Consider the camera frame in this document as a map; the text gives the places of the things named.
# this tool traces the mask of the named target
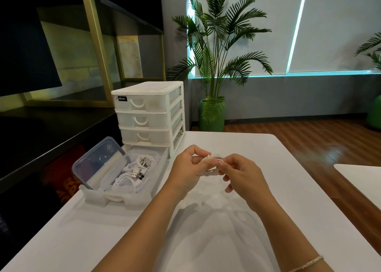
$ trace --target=green planter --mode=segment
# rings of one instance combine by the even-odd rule
[[[381,95],[374,100],[367,116],[367,123],[375,129],[381,129]]]
[[[204,105],[204,101],[200,101],[198,105],[198,128],[200,131],[204,132],[223,132],[225,125],[225,105],[223,110],[219,113],[218,117],[215,121],[206,123],[202,119],[202,107]]]

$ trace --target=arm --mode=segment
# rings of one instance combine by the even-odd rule
[[[267,231],[272,249],[279,268],[288,272],[302,266],[319,256],[311,243],[278,204],[261,169],[249,159],[239,154],[224,158],[224,162],[212,160],[224,176],[224,181],[230,181],[225,189],[227,193],[235,190],[258,214]],[[306,272],[332,271],[330,266],[319,260],[304,269]]]
[[[201,162],[208,154],[193,145],[176,157],[163,188],[93,272],[152,270],[175,207],[196,186],[200,174],[213,167],[210,161]]]

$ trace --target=silver bracelet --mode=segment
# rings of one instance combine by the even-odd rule
[[[307,262],[306,264],[304,264],[302,266],[299,266],[298,268],[292,269],[292,270],[290,270],[288,272],[296,272],[296,271],[304,270],[307,267],[309,267],[311,265],[314,265],[317,261],[319,261],[321,259],[324,259],[324,257],[322,255],[319,255],[314,260],[311,260],[311,261]]]

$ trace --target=forearm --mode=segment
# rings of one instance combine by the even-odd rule
[[[319,256],[307,238],[299,230],[275,199],[257,210],[267,231],[279,268],[288,272]],[[303,271],[332,271],[324,260]]]
[[[151,271],[180,200],[181,195],[164,186],[93,272]]]

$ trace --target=label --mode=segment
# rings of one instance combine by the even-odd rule
[[[127,101],[127,96],[117,96],[117,100],[119,101]]]

